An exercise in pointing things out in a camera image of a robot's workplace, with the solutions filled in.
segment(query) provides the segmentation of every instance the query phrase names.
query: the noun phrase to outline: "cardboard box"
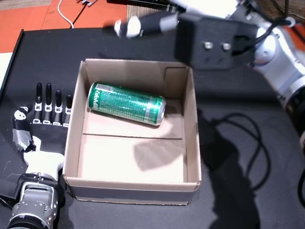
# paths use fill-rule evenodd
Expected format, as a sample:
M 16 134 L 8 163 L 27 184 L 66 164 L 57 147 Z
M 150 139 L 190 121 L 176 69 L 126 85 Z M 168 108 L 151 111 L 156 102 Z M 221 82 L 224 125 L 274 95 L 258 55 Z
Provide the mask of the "cardboard box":
M 167 105 L 161 125 L 88 109 L 95 81 L 162 95 Z M 192 70 L 176 62 L 81 62 L 63 177 L 78 200 L 188 204 L 201 183 Z

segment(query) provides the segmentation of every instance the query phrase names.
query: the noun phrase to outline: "black table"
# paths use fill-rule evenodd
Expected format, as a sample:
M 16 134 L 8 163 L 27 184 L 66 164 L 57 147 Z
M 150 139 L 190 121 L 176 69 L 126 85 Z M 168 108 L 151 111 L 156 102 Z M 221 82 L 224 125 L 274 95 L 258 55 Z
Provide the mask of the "black table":
M 81 60 L 175 61 L 174 42 L 174 32 L 135 40 L 116 38 L 108 29 L 24 32 L 0 103 L 0 178 L 10 179 L 26 169 L 12 143 L 10 119 L 16 107 L 33 101 L 37 82 L 51 82 L 54 88 L 73 93 Z M 67 194 L 59 229 L 304 228 L 297 183 L 305 164 L 298 136 L 263 77 L 246 67 L 230 72 L 195 71 L 195 87 L 205 165 L 193 202 L 188 206 L 121 205 L 81 202 Z M 241 127 L 227 121 L 218 122 L 216 128 L 211 125 L 212 120 L 232 113 L 246 115 L 230 118 Z M 251 136 L 257 133 L 247 117 L 258 126 L 261 143 Z M 266 152 L 259 149 L 247 175 L 249 161 L 261 144 Z M 11 211 L 0 205 L 1 228 L 10 216 Z

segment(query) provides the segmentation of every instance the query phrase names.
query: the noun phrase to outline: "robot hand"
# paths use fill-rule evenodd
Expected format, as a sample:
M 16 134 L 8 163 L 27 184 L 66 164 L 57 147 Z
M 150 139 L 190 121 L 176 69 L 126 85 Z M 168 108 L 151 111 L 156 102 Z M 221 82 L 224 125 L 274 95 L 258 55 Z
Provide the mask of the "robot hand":
M 34 115 L 31 106 L 22 106 L 12 118 L 13 141 L 23 153 L 28 168 L 19 178 L 15 197 L 20 201 L 12 209 L 9 229 L 52 229 L 58 207 L 64 201 L 64 191 L 58 183 L 58 173 L 64 162 L 67 127 L 71 114 L 72 96 L 67 95 L 63 116 L 61 91 L 56 91 L 52 106 L 51 84 L 46 85 L 42 109 L 42 85 L 37 84 Z

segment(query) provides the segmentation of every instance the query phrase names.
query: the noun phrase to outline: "gray tape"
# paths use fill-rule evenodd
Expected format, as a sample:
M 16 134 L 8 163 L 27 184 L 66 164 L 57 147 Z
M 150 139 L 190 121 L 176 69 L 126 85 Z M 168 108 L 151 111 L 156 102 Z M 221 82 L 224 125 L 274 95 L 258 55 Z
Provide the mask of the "gray tape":
M 13 142 L 19 151 L 26 150 L 31 141 L 32 137 L 29 131 L 13 129 Z

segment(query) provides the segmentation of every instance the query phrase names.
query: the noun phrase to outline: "green can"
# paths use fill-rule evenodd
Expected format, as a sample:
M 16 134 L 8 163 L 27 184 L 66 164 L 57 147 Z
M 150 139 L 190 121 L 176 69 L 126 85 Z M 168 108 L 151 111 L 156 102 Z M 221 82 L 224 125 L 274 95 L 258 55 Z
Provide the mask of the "green can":
M 162 96 L 105 83 L 95 82 L 89 90 L 90 109 L 152 125 L 161 124 L 165 105 Z

